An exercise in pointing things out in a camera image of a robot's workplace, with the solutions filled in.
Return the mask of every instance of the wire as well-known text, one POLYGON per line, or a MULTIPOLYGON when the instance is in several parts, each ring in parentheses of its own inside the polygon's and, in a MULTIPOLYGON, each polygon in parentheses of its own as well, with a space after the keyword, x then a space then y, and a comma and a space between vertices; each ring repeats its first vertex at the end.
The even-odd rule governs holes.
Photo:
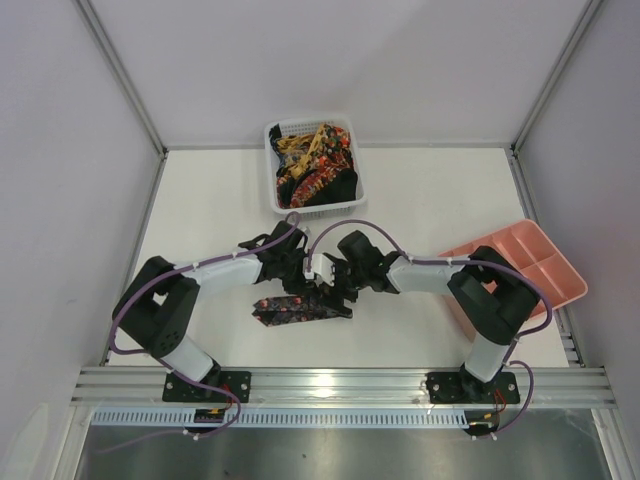
POLYGON ((96 453, 98 455, 106 455, 107 453, 113 453, 113 452, 116 452, 118 450, 122 450, 123 448, 135 445, 137 443, 144 442, 146 440, 151 440, 152 438, 164 437, 165 435, 177 435, 177 434, 183 434, 183 430, 176 430, 175 428, 172 428, 171 430, 160 430, 160 431, 157 431, 157 432, 151 432, 151 433, 148 433, 146 435, 142 435, 141 437, 134 438, 132 440, 127 440, 126 442, 119 443, 119 444, 114 445, 112 447, 107 447, 107 448, 102 448, 102 449, 99 449, 99 450, 94 450, 94 453, 96 453))
MULTIPOLYGON (((274 245, 277 245, 283 240, 290 237, 293 234, 293 232, 296 231, 296 229, 298 228, 298 225, 300 224, 300 214, 298 212, 294 211, 289 213, 286 216, 285 220, 288 221, 292 217, 294 218, 294 223, 292 224, 289 231, 285 233, 283 236, 265 245, 261 245, 257 248, 254 248, 252 250, 245 250, 242 252, 238 252, 237 255, 235 255, 235 257, 247 257, 249 255, 255 255, 256 253, 264 252, 265 250, 268 250, 274 245)), ((224 260, 232 260, 235 257, 233 254, 229 253, 227 255, 220 255, 218 257, 207 258, 206 260, 201 261, 197 267, 198 268, 206 267, 207 265, 212 265, 214 263, 222 262, 224 260)), ((122 306, 120 311, 117 313, 117 315, 113 319, 113 323, 111 324, 111 330, 109 330, 109 348, 113 352, 117 353, 118 355, 134 355, 136 353, 145 353, 145 350, 143 348, 133 349, 133 350, 122 350, 121 348, 118 348, 118 346, 116 345, 116 331, 118 330, 118 326, 120 325, 120 322, 122 322, 122 319, 127 314, 129 309, 133 306, 133 304, 136 303, 140 299, 140 297, 142 297, 145 293, 147 293, 152 287, 156 286, 158 283, 162 282, 163 280, 166 280, 167 278, 171 278, 175 275, 180 275, 182 273, 191 271, 193 269, 194 269, 193 265, 187 265, 185 267, 170 270, 169 272, 163 273, 162 275, 158 275, 153 280, 147 282, 140 288, 140 290, 134 293, 131 296, 131 298, 127 300, 127 302, 122 306)))
MULTIPOLYGON (((164 360, 162 360, 162 359, 157 359, 157 360, 162 365, 164 365, 165 367, 172 368, 164 360)), ((227 423, 224 423, 224 424, 220 425, 219 427, 216 427, 216 429, 212 430, 211 432, 203 433, 202 435, 199 436, 200 438, 212 437, 214 435, 217 435, 218 433, 223 432, 224 430, 229 428, 232 424, 234 424, 235 422, 238 421, 238 419, 240 418, 240 413, 242 413, 242 405, 240 403, 240 399, 238 397, 236 397, 233 393, 231 393, 229 390, 225 390, 224 388, 212 387, 211 385, 206 385, 204 383, 196 382, 195 380, 191 380, 189 377, 187 377, 186 375, 178 372, 177 370, 173 370, 173 374, 176 377, 178 377, 180 380, 182 380, 183 382, 186 382, 189 385, 193 385, 194 387, 202 388, 203 390, 209 390, 211 392, 221 393, 222 395, 226 395, 238 407, 237 410, 236 410, 235 415, 227 423)))
MULTIPOLYGON (((527 397, 525 398, 524 403, 522 404, 522 408, 520 408, 520 411, 516 414, 515 417, 513 417, 513 419, 509 423, 507 423, 503 427, 498 427, 498 429, 495 432, 487 433, 485 435, 480 435, 477 438, 483 438, 483 439, 493 438, 494 440, 496 440, 495 434, 499 433, 499 432, 504 432, 505 430, 508 430, 513 425, 515 425, 515 423, 518 422, 522 418, 522 415, 527 411, 527 409, 529 408, 529 405, 531 404, 531 399, 533 398, 533 387, 534 387, 533 370, 531 369, 531 367, 529 365, 527 365, 526 363, 524 363, 521 360, 514 360, 514 361, 510 362, 509 366, 512 366, 512 365, 521 365, 521 366, 523 366, 524 368, 526 368, 527 373, 529 374, 529 391, 527 392, 527 397)), ((502 392, 500 392, 500 390, 496 390, 496 393, 500 397, 502 397, 502 400, 504 401, 504 396, 502 395, 502 392)), ((503 405, 504 406, 503 406, 502 410, 500 410, 499 412, 496 412, 496 415, 498 416, 498 421, 500 419, 500 413, 502 413, 507 408, 507 402, 504 401, 503 405)))
POLYGON ((504 265, 501 265, 499 263, 494 263, 494 262, 487 262, 484 260, 447 260, 447 259, 424 259, 424 260, 420 260, 420 259, 414 259, 412 257, 410 257, 406 251, 404 251, 402 249, 402 247, 400 247, 400 245, 398 244, 398 242, 396 242, 393 237, 391 235, 389 235, 384 229, 382 229, 381 227, 379 227, 378 225, 371 223, 371 222, 367 222, 366 220, 358 220, 358 219, 347 219, 347 220, 342 220, 340 222, 336 222, 333 225, 330 225, 329 227, 325 228, 320 235, 318 235, 318 238, 315 239, 315 241, 313 242, 313 244, 311 245, 311 248, 309 249, 309 258, 307 260, 307 271, 311 270, 311 259, 313 256, 313 252, 315 251, 316 247, 318 246, 318 243, 320 242, 320 240, 322 240, 322 238, 329 233, 331 230, 333 230, 334 228, 337 228, 341 225, 347 225, 347 224, 361 224, 361 225, 366 225, 368 227, 371 227, 375 230, 377 230, 380 234, 382 234, 382 236, 384 236, 389 243, 391 243, 391 245, 393 245, 393 248, 395 248, 395 250, 402 255, 405 259, 407 259, 408 261, 416 264, 416 265, 442 265, 442 266, 451 266, 451 265, 475 265, 478 267, 486 267, 486 268, 492 268, 494 270, 500 271, 502 273, 506 273, 507 275, 511 275, 512 277, 515 277, 516 279, 518 279, 519 281, 521 281, 522 283, 524 283, 527 287, 529 287, 531 290, 533 290, 536 295, 538 295, 538 297, 540 298, 540 300, 542 301, 542 303, 544 304, 545 310, 546 310, 546 314, 547 317, 545 318, 544 322, 542 322, 540 325, 538 325, 537 327, 533 327, 530 328, 528 330, 525 330, 523 332, 520 332, 518 334, 516 334, 513 342, 511 343, 511 345, 509 346, 509 349, 507 350, 507 353, 505 354, 502 363, 506 363, 509 358, 511 357, 511 354, 513 353, 513 351, 515 350, 515 347, 518 343, 518 340, 522 337, 524 337, 525 335, 531 335, 533 333, 537 333, 541 330, 544 330, 545 328, 547 328, 550 324, 551 321, 553 320, 553 305, 551 304, 551 300, 549 299, 549 297, 547 296, 546 293, 544 293, 542 291, 542 289, 540 289, 540 287, 538 287, 535 283, 533 283, 531 280, 529 280, 527 277, 525 277, 524 275, 522 275, 520 272, 518 272, 517 270, 513 270, 509 267, 505 267, 504 265))

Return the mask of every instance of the stainless steel surface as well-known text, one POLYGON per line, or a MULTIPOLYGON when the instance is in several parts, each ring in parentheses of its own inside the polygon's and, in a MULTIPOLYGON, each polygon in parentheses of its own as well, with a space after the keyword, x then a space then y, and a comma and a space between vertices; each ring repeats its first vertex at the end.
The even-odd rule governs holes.
POLYGON ((95 453, 149 432, 91 427, 76 479, 612 478, 588 410, 530 412, 495 442, 447 430, 243 428, 197 443, 178 433, 95 453))
POLYGON ((558 59, 556 60, 556 63, 553 65, 549 76, 545 80, 544 86, 538 94, 538 98, 527 114, 527 117, 522 127, 520 128, 518 135, 516 135, 516 138, 514 139, 513 145, 516 154, 520 151, 522 145, 524 145, 524 142, 527 140, 529 132, 535 125, 536 120, 540 116, 540 113, 544 109, 544 106, 551 97, 551 94, 558 84, 558 81, 562 78, 562 75, 565 71, 566 66, 571 60, 571 57, 584 39, 589 27, 597 18, 598 13, 602 10, 605 2, 606 0, 589 0, 586 3, 584 9, 582 10, 580 18, 576 22, 573 31, 569 35, 569 38, 564 44, 562 51, 558 56, 558 59))
POLYGON ((538 212, 536 211, 535 199, 529 187, 522 163, 518 156, 514 154, 513 150, 506 149, 505 153, 509 160, 509 168, 511 169, 511 175, 513 175, 513 182, 516 184, 516 191, 518 192, 518 198, 520 199, 524 216, 536 223, 540 223, 538 212))
POLYGON ((102 26, 91 0, 73 0, 73 3, 76 5, 80 17, 89 29, 89 33, 91 33, 100 53, 102 53, 109 70, 111 70, 115 80, 118 82, 125 99, 129 102, 142 127, 147 132, 147 136, 153 144, 153 147, 158 152, 158 155, 164 156, 165 148, 160 140, 160 135, 153 125, 151 117, 149 117, 149 113, 142 103, 140 94, 137 92, 129 74, 125 70, 113 43, 102 26))
MULTIPOLYGON (((447 369, 230 368, 252 373, 249 406, 286 408, 416 408, 428 404, 424 379, 447 369)), ((521 395, 529 386, 516 375, 521 395)), ((530 408, 615 408, 602 368, 537 368, 530 408)), ((162 401, 166 371, 160 367, 87 367, 73 405, 150 406, 162 401)), ((445 405, 433 408, 447 408, 445 405)), ((478 409, 478 405, 460 408, 478 409)))
POLYGON ((129 259, 129 267, 127 268, 127 273, 122 283, 122 293, 126 291, 126 289, 129 287, 129 284, 131 283, 131 280, 133 280, 133 274, 135 273, 136 264, 138 263, 138 256, 140 255, 140 249, 142 248, 144 235, 147 231, 147 225, 149 225, 149 219, 151 218, 151 212, 153 211, 153 204, 155 203, 156 195, 158 194, 158 188, 160 187, 160 180, 162 180, 164 167, 167 164, 166 160, 166 155, 163 155, 160 162, 158 163, 158 169, 156 170, 155 176, 153 178, 153 183, 151 184, 151 189, 149 190, 149 196, 147 198, 144 214, 142 216, 142 222, 140 223, 140 228, 138 229, 136 243, 133 252, 131 253, 131 258, 129 259))

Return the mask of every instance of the metal frame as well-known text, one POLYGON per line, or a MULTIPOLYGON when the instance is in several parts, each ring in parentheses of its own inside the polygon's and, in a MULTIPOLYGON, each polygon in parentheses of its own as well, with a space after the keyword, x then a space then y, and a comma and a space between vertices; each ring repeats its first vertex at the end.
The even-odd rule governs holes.
MULTIPOLYGON (((155 195, 162 177, 167 149, 162 143, 147 109, 102 26, 91 1, 72 1, 160 158, 160 164, 153 181, 136 245, 131 255, 126 275, 126 281, 128 281, 133 274, 144 232, 153 208, 155 195)), ((536 214, 535 199, 526 181, 526 172, 518 159, 517 153, 522 148, 569 61, 583 41, 586 32, 595 21, 605 1, 589 0, 587 2, 536 102, 523 122, 513 142, 512 150, 505 147, 523 211, 528 218, 536 221, 539 219, 536 214)), ((397 147, 398 145, 372 143, 367 146, 384 148, 397 147)), ((500 144, 454 145, 435 142, 406 146, 504 147, 500 144)), ((258 147, 260 146, 247 146, 246 148, 258 147)), ((581 356, 573 342, 571 314, 569 310, 561 309, 558 317, 565 349, 569 352, 575 352, 577 363, 579 364, 581 363, 581 356)), ((394 412, 394 415, 398 412, 415 412, 416 408, 428 408, 429 412, 434 409, 436 415, 452 411, 451 406, 430 405, 424 390, 423 382, 426 373, 446 369, 249 368, 231 370, 251 371, 253 375, 252 390, 248 407, 249 409, 256 409, 256 411, 257 409, 263 409, 263 412, 267 411, 265 409, 270 409, 269 411, 313 410, 326 413, 339 409, 340 411, 350 412, 390 411, 394 412)), ((512 371, 516 375, 521 392, 524 393, 529 385, 528 375, 522 369, 514 369, 512 371)), ((84 368, 73 394, 68 431, 61 449, 57 469, 52 478, 54 480, 73 478, 80 461, 90 420, 96 408, 117 407, 120 412, 136 408, 152 409, 153 411, 166 409, 167 404, 161 402, 165 375, 166 371, 160 367, 103 366, 84 368)), ((616 409, 615 398, 604 369, 534 369, 534 375, 536 384, 533 401, 530 405, 531 409, 592 409, 613 478, 615 480, 640 478, 637 465, 634 464, 632 458, 632 452, 627 446, 628 440, 623 432, 620 414, 616 409)), ((181 406, 175 405, 175 407, 170 408, 180 409, 181 406)), ((456 407, 454 411, 482 408, 485 407, 462 405, 456 407)), ((511 406, 509 408, 514 410, 518 407, 511 406)), ((275 423, 271 420, 269 425, 276 426, 278 421, 278 417, 276 417, 275 423)), ((398 424, 398 427, 405 428, 406 426, 398 424)))
POLYGON ((131 77, 129 77, 127 70, 124 68, 118 52, 114 48, 113 43, 109 39, 109 35, 107 35, 106 30, 102 26, 102 22, 100 22, 96 9, 90 0, 72 0, 72 2, 76 6, 78 14, 89 30, 98 50, 100 50, 107 67, 118 83, 127 103, 129 103, 133 109, 134 114, 149 137, 149 141, 153 145, 153 148, 161 158, 164 157, 167 149, 160 139, 158 130, 154 126, 138 90, 131 81, 131 77))
MULTIPOLYGON (((224 422, 235 416, 224 414, 224 422)), ((197 409, 179 407, 100 407, 91 421, 95 426, 202 428, 197 409)), ((358 409, 244 407, 234 428, 468 428, 465 412, 455 409, 358 409)))
POLYGON ((593 418, 612 479, 640 478, 640 468, 629 449, 629 439, 622 427, 620 411, 593 410, 593 418))
POLYGON ((527 114, 522 126, 520 127, 520 130, 518 131, 518 134, 516 135, 515 140, 513 141, 513 151, 516 154, 522 149, 522 146, 527 140, 531 129, 544 110, 544 107, 547 105, 547 102, 555 91, 558 82, 566 72, 567 65, 569 64, 571 58, 573 58, 573 55, 575 54, 578 47, 582 44, 586 33, 595 22, 598 14, 602 11, 602 7, 604 7, 606 1, 607 0, 589 0, 582 9, 580 17, 574 25, 569 38, 567 38, 567 41, 563 45, 562 50, 560 51, 560 55, 551 68, 551 72, 545 80, 544 85, 542 86, 542 90, 538 94, 538 98, 531 107, 531 110, 529 110, 529 113, 527 114))
MULTIPOLYGON (((513 181, 516 185, 516 191, 518 192, 518 198, 520 199, 520 205, 524 216, 533 220, 534 222, 544 225, 541 222, 538 215, 537 202, 528 181, 528 175, 526 172, 526 166, 520 161, 520 158, 513 149, 505 149, 507 159, 509 161, 509 168, 513 175, 513 181)), ((560 333, 563 336, 563 343, 565 343, 565 352, 567 353, 567 360, 570 365, 584 367, 584 361, 582 354, 580 353, 580 339, 576 336, 573 325, 575 324, 574 315, 571 310, 571 306, 559 308, 554 312, 560 333)))

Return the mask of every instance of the white table surface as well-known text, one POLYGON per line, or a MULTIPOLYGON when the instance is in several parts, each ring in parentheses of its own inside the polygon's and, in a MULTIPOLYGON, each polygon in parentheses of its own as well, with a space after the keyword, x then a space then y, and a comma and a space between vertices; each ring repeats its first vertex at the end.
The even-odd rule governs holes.
MULTIPOLYGON (((352 213, 377 223, 415 255, 436 255, 523 218, 502 149, 361 149, 368 203, 352 213)), ((269 233, 281 218, 269 207, 263 150, 185 150, 169 154, 138 259, 170 262, 228 253, 269 233)), ((304 221, 311 238, 345 217, 304 221)), ((366 227, 331 232, 319 251, 366 227)), ((222 365, 242 367, 458 367, 470 350, 442 299, 427 293, 362 291, 352 319, 267 328, 252 315, 260 298, 282 295, 279 281, 240 287, 198 302, 189 335, 222 365)), ((533 326, 528 322, 524 328, 533 326)), ((136 346, 124 332, 123 348, 136 346)), ((525 337, 513 359, 566 367, 555 322, 525 337)), ((110 365, 153 365, 143 355, 111 354, 110 365)))

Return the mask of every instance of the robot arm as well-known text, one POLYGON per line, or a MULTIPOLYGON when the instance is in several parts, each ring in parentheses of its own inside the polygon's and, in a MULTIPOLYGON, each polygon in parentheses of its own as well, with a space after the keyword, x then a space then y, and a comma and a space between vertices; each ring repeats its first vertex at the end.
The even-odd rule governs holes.
MULTIPOLYGON (((284 236, 291 225, 280 222, 271 235, 241 243, 253 250, 258 242, 284 236)), ((313 255, 308 267, 306 235, 297 230, 286 241, 257 255, 247 255, 167 278, 146 292, 125 313, 120 327, 154 358, 162 360, 194 381, 206 377, 216 382, 220 366, 188 336, 187 326, 199 296, 228 288, 280 279, 287 293, 314 292, 345 317, 351 310, 344 300, 355 302, 358 291, 370 287, 376 292, 399 294, 423 291, 452 295, 460 303, 478 334, 471 353, 460 369, 460 386, 465 398, 475 401, 486 394, 503 366, 518 330, 539 301, 537 294, 511 275, 477 265, 458 265, 467 259, 511 265, 490 247, 480 247, 470 256, 455 259, 425 259, 382 255, 361 232, 345 237, 338 248, 344 259, 329 254, 313 255), (489 291, 485 285, 493 284, 489 291)), ((150 280, 179 268, 154 257, 148 260, 114 310, 124 304, 150 280)))
POLYGON ((351 298, 357 298, 358 290, 371 287, 396 294, 420 291, 452 295, 458 301, 477 331, 471 353, 460 369, 461 387, 466 398, 473 401, 486 395, 520 327, 540 300, 536 292, 512 275, 472 264, 479 260, 515 270, 491 247, 481 246, 469 256, 451 259, 409 260, 398 252, 383 256, 363 233, 355 231, 338 244, 338 249, 346 260, 314 255, 312 270, 334 290, 343 289, 351 298))

